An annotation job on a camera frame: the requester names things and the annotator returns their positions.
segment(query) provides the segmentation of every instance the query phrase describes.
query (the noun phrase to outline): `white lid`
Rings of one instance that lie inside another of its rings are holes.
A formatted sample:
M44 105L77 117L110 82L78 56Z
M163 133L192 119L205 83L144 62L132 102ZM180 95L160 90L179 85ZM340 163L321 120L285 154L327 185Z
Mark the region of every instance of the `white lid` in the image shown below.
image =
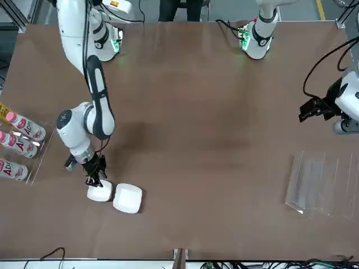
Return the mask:
M88 199L96 202L107 202L111 198L112 184L106 180L101 180L103 187L92 187L88 189Z
M116 187L113 207L125 213L137 213L141 206L142 189L134 185L121 183Z

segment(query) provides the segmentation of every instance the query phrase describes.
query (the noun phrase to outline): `pink bottle cap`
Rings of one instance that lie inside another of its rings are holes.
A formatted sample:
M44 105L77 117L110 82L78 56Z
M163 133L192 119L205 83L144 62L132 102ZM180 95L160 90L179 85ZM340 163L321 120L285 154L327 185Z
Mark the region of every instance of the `pink bottle cap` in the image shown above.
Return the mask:
M0 143L5 140L6 134L3 131L0 131Z
M15 119L16 119L16 114L15 114L14 112L9 112L9 113L7 113L7 115L6 115L6 120L7 120L8 122L14 122Z

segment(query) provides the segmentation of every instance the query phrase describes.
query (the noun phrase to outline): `clear plastic container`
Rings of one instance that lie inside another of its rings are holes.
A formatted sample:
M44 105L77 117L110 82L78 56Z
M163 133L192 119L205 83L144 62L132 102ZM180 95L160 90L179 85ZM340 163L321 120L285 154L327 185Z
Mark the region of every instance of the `clear plastic container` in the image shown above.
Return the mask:
M293 158L286 204L313 217L315 212L359 220L359 158L302 151Z

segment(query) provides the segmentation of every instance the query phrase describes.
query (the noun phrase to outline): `person's leg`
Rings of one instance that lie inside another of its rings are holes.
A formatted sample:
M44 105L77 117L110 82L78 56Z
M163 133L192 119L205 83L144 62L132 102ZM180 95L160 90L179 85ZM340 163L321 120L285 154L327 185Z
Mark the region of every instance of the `person's leg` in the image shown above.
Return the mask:
M173 21L181 0L160 0L158 21Z
M187 0L187 21L200 21L203 0Z

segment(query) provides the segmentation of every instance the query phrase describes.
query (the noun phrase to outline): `metal frame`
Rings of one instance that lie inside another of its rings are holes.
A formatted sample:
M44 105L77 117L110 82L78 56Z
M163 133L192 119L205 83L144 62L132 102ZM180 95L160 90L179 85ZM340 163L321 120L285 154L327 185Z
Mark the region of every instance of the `metal frame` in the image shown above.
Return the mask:
M29 14L27 17L21 12L21 10L14 4L11 0L0 0L0 7L2 7L8 16L12 19L15 26L19 28L20 33L26 31L26 25L31 24L34 20L36 9L38 6L39 0L33 0ZM0 24L0 27L11 27L9 24Z

